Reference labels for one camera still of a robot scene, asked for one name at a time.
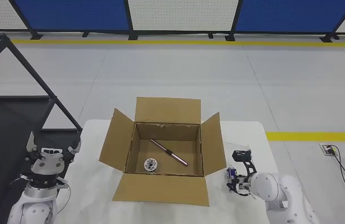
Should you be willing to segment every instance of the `white tablecloth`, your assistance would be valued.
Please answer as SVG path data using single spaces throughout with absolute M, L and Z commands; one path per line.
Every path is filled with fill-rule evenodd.
M 56 223 L 269 223 L 261 199 L 229 193 L 225 170 L 206 177 L 210 207 L 151 202 L 113 202 L 122 172 L 98 161 L 109 120 L 89 120 L 83 129 L 80 153 L 70 164 L 66 180 L 72 195 Z M 242 163 L 235 162 L 234 150 L 249 147 L 259 172 L 278 172 L 264 129 L 258 122 L 221 122 L 227 164 L 239 173 L 246 173 Z M 61 190 L 58 209 L 68 199 L 68 190 Z

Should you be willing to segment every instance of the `open cardboard box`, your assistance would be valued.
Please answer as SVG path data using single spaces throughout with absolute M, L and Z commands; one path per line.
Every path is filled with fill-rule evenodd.
M 148 158 L 157 160 L 153 173 Z M 138 97 L 135 122 L 114 110 L 99 161 L 124 172 L 113 200 L 209 206 L 204 177 L 226 167 L 220 115 L 201 124 L 200 100 Z

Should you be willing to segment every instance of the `yellow tape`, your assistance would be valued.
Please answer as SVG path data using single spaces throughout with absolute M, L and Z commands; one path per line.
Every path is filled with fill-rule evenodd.
M 269 141 L 345 142 L 345 132 L 266 132 Z
M 345 47 L 345 43 L 272 42 L 272 41 L 215 41 L 215 40 L 15 40 L 14 44 L 135 44 L 135 45 L 260 45 L 260 46 L 314 46 Z

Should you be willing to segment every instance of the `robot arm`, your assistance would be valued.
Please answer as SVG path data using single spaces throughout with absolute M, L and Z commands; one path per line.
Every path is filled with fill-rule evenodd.
M 248 174 L 237 175 L 233 167 L 227 169 L 227 186 L 242 196 L 252 194 L 264 200 L 270 224 L 320 223 L 296 178 L 257 172 L 251 162 L 251 150 L 235 151 L 232 156 L 245 164 Z
M 12 207 L 8 224 L 52 224 L 57 215 L 56 197 L 58 190 L 68 188 L 67 182 L 58 177 L 65 163 L 73 162 L 79 152 L 81 141 L 67 149 L 39 148 L 31 133 L 26 149 L 26 161 L 31 163 L 33 173 L 21 198 Z

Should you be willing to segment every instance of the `gray floor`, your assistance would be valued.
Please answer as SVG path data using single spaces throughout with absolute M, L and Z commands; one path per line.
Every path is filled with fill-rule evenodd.
M 17 45 L 81 125 L 134 117 L 137 96 L 202 100 L 202 119 L 259 121 L 266 131 L 345 132 L 345 49 L 266 46 Z M 0 95 L 44 91 L 0 55 Z M 55 108 L 45 127 L 71 127 Z M 270 142 L 281 173 L 297 176 L 323 223 L 345 223 L 338 164 L 318 142 Z M 345 142 L 335 143 L 342 151 Z

